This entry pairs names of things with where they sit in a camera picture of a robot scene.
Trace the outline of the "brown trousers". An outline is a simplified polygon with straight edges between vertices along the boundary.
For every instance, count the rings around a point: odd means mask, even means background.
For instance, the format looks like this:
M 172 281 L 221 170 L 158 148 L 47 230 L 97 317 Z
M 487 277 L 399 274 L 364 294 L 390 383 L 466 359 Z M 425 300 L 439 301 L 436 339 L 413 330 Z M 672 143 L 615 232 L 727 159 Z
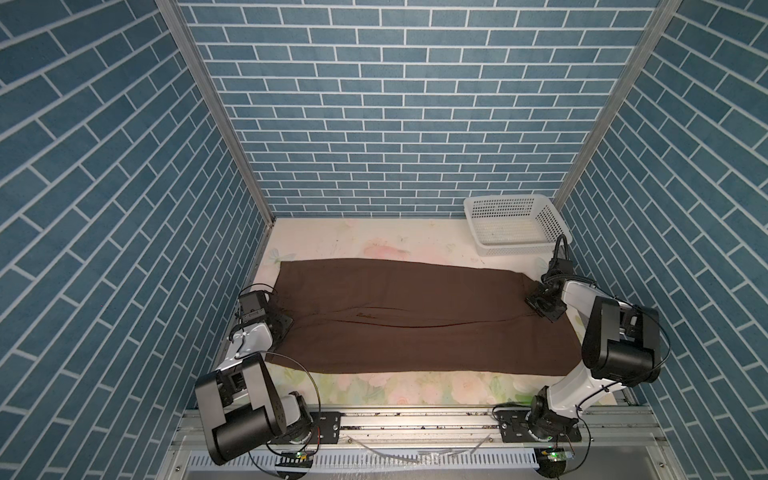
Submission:
M 285 262 L 279 309 L 293 325 L 271 355 L 312 373 L 478 371 L 565 376 L 581 360 L 570 321 L 525 302 L 522 273 L 375 259 Z

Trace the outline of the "white plastic laundry basket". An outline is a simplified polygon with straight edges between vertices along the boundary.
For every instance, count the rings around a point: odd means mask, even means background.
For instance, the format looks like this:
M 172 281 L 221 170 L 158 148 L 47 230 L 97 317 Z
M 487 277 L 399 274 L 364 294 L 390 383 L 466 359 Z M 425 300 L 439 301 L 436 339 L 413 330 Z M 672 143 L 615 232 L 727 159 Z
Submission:
M 543 195 L 474 196 L 463 207 L 479 256 L 547 254 L 559 239 L 573 240 L 563 217 Z

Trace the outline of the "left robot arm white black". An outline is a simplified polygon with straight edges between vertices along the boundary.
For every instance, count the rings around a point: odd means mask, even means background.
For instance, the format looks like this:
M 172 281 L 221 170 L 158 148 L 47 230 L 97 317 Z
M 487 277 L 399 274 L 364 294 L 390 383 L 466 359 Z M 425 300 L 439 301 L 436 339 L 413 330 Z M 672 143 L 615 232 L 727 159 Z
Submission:
M 238 295 L 224 358 L 195 384 L 203 435 L 215 464 L 270 442 L 298 442 L 302 449 L 309 443 L 315 425 L 306 402 L 297 392 L 280 395 L 267 365 L 292 325 L 265 284 Z

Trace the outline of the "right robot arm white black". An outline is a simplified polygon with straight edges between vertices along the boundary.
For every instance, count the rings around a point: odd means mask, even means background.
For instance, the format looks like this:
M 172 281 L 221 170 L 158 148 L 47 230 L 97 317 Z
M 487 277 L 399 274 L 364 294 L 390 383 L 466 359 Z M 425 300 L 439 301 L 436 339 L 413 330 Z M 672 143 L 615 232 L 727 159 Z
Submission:
M 572 437 L 580 414 L 615 391 L 655 382 L 665 359 L 666 337 L 659 312 L 630 304 L 574 274 L 573 262 L 550 260 L 537 289 L 526 298 L 534 311 L 554 321 L 568 309 L 586 316 L 581 359 L 560 381 L 543 387 L 527 417 L 530 434 L 539 441 Z

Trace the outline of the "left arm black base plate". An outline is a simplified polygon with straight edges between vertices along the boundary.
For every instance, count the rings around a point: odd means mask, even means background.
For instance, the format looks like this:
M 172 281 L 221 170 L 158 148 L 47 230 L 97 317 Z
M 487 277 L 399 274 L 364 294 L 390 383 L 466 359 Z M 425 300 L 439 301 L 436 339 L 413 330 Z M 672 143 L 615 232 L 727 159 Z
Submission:
M 303 415 L 306 422 L 299 432 L 301 445 L 336 445 L 339 443 L 342 413 L 340 411 L 309 412 Z

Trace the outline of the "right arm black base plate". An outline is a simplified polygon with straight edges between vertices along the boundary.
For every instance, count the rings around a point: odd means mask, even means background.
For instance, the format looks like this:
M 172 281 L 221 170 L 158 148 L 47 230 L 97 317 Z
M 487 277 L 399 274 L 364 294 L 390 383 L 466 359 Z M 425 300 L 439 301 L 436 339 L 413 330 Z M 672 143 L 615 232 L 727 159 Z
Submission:
M 582 434 L 576 418 L 563 417 L 549 410 L 543 413 L 521 408 L 495 410 L 491 413 L 497 422 L 504 443 L 577 443 Z

